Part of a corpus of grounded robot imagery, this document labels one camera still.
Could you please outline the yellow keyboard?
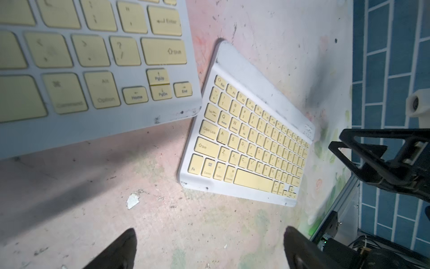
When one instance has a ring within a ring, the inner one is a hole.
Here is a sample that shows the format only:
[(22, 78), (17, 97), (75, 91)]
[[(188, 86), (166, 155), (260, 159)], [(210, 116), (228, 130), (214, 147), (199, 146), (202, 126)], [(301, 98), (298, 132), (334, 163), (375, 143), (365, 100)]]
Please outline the yellow keyboard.
[(197, 115), (185, 1), (2, 1), (1, 158)]
[(178, 181), (187, 189), (297, 203), (315, 126), (228, 41), (215, 48)]

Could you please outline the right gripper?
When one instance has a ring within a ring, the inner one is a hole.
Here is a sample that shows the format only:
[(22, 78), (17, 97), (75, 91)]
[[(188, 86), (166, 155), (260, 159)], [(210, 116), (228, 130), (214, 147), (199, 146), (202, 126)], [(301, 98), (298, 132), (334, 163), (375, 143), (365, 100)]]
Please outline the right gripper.
[[(372, 139), (404, 140), (394, 159), (386, 162), (388, 174), (385, 179), (357, 153), (356, 137)], [(360, 181), (377, 188), (391, 188), (400, 194), (430, 201), (430, 130), (429, 129), (345, 129), (339, 141), (333, 141), (329, 150)], [(348, 158), (343, 149), (352, 149)]]

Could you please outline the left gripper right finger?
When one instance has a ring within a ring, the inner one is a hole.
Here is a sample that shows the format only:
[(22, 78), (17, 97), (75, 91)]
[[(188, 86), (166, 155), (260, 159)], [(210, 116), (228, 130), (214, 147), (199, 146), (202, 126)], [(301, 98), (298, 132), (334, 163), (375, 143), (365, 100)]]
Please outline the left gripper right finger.
[(290, 269), (341, 269), (293, 226), (284, 233), (284, 252)]

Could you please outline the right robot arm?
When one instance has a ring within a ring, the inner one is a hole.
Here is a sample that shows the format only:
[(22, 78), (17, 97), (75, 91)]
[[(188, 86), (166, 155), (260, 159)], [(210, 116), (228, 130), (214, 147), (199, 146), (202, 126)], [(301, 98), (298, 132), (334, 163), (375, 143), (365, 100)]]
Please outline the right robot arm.
[[(403, 140), (393, 160), (382, 156), (385, 145), (359, 143), (356, 137)], [(391, 193), (430, 200), (430, 130), (422, 129), (345, 129), (329, 150), (363, 183)], [(318, 244), (322, 233), (310, 243), (302, 243), (288, 261), (297, 269), (415, 269), (416, 265), (396, 252), (374, 248), (360, 253), (329, 239), (324, 249)]]

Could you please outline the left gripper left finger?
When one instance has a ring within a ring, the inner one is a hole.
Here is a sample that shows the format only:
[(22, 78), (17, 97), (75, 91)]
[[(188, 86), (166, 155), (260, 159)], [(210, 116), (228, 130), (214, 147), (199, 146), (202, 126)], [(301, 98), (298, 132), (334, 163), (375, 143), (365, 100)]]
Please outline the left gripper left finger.
[(133, 228), (129, 228), (89, 262), (84, 269), (132, 269), (136, 253), (136, 233)]

